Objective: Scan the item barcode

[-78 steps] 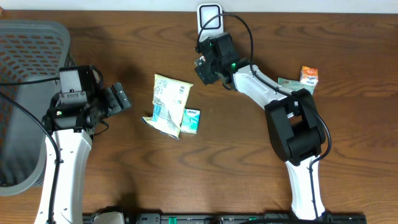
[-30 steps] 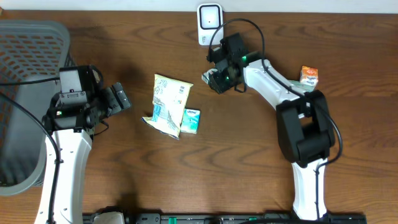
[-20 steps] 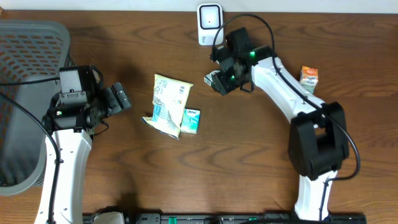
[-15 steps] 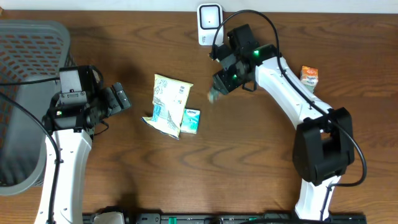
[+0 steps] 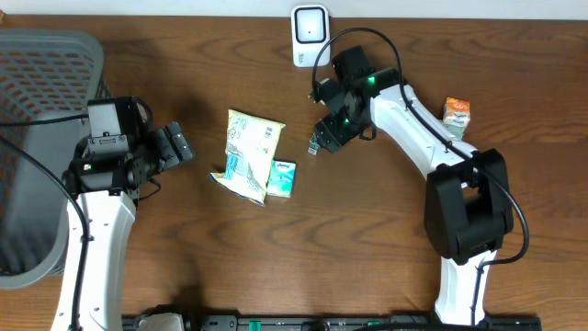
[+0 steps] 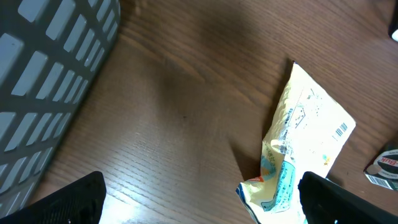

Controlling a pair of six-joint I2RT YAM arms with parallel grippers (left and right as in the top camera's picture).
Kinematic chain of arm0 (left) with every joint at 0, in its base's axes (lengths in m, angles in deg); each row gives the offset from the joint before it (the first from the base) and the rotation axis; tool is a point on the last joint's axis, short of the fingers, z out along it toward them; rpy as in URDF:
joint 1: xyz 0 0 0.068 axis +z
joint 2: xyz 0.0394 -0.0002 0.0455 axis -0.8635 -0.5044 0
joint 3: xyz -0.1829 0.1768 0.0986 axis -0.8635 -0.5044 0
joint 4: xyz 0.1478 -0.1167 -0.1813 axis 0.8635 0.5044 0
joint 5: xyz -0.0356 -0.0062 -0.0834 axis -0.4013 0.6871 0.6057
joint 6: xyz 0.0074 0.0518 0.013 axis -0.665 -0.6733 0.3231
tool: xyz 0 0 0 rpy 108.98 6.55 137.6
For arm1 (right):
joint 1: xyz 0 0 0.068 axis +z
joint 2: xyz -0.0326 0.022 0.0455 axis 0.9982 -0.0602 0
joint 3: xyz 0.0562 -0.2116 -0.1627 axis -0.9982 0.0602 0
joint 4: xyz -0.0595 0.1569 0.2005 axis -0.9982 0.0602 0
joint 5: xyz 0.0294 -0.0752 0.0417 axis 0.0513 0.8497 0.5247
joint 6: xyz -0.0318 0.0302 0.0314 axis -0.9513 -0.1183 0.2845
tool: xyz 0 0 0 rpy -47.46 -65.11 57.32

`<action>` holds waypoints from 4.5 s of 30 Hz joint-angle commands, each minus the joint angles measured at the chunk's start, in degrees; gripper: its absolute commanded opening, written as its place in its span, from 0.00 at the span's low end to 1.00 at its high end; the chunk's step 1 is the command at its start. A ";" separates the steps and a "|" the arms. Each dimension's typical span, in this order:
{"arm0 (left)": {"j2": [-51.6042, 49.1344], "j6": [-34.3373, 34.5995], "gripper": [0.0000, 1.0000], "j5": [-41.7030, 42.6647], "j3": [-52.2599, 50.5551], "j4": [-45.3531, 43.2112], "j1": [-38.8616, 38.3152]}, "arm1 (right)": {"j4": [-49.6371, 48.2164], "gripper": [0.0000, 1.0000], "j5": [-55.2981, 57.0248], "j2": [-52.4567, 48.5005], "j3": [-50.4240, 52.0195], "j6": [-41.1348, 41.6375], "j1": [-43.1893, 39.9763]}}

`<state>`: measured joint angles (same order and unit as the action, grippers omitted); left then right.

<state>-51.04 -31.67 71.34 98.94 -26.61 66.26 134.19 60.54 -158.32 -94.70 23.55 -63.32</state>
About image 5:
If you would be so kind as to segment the white snack bag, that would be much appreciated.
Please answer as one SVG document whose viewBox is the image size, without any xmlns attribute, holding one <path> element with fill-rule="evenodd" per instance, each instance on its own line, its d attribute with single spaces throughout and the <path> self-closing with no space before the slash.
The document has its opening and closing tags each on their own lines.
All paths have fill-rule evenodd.
<svg viewBox="0 0 588 331">
<path fill-rule="evenodd" d="M 264 207 L 271 165 L 285 127 L 285 123 L 229 109 L 225 170 L 209 173 L 209 178 L 237 196 Z"/>
</svg>

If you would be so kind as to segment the teal tissue pack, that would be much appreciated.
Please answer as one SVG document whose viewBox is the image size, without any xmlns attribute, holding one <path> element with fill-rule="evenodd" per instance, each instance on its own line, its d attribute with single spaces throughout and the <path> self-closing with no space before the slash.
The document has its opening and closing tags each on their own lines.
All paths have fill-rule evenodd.
<svg viewBox="0 0 588 331">
<path fill-rule="evenodd" d="M 295 163 L 273 161 L 267 183 L 267 194 L 274 197 L 290 198 L 295 175 Z"/>
</svg>

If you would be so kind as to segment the orange tissue pack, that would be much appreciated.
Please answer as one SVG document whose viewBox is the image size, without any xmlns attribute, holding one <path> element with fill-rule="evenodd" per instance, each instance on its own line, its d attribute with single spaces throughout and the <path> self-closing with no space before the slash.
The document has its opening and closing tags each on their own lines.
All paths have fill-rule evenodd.
<svg viewBox="0 0 588 331">
<path fill-rule="evenodd" d="M 442 121 L 445 124 L 466 129 L 470 123 L 470 103 L 466 100 L 447 97 Z"/>
</svg>

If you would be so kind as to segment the mint wet wipes pack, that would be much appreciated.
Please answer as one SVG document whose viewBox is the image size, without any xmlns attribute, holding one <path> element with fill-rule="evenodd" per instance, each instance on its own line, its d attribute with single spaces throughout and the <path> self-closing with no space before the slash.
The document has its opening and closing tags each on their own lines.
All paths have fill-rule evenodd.
<svg viewBox="0 0 588 331">
<path fill-rule="evenodd" d="M 462 126 L 457 126 L 449 123 L 443 123 L 444 127 L 452 134 L 455 135 L 458 140 L 462 140 L 464 137 L 464 133 L 466 128 Z"/>
</svg>

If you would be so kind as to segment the dark green round-logo packet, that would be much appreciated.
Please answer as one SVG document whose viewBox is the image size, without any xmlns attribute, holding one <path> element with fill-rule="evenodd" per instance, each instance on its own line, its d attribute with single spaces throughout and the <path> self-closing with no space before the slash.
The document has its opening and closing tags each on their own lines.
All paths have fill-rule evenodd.
<svg viewBox="0 0 588 331">
<path fill-rule="evenodd" d="M 308 153 L 312 154 L 312 155 L 316 155 L 320 149 L 321 149 L 321 146 L 318 144 L 317 135 L 314 133 L 311 136 L 310 141 L 309 141 Z"/>
</svg>

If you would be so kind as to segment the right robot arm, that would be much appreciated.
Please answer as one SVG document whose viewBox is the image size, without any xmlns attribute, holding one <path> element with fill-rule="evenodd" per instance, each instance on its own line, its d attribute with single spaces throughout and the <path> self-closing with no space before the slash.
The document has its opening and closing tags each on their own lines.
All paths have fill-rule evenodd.
<svg viewBox="0 0 588 331">
<path fill-rule="evenodd" d="M 480 325 L 487 273 L 514 227 L 503 156 L 451 133 L 394 68 L 345 70 L 314 82 L 310 98 L 329 110 L 314 129 L 321 148 L 335 153 L 365 129 L 381 130 L 419 170 L 425 232 L 441 257 L 435 315 L 443 324 Z"/>
</svg>

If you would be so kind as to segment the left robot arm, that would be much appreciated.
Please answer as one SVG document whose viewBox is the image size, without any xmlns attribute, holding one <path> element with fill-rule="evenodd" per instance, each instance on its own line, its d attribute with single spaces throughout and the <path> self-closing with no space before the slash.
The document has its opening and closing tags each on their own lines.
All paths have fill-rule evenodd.
<svg viewBox="0 0 588 331">
<path fill-rule="evenodd" d="M 105 190 L 83 193 L 77 204 L 88 226 L 85 266 L 78 276 L 83 229 L 74 206 L 69 205 L 65 270 L 51 331 L 72 330 L 73 318 L 78 330 L 121 330 L 124 259 L 136 205 L 126 194 L 112 195 Z"/>
</svg>

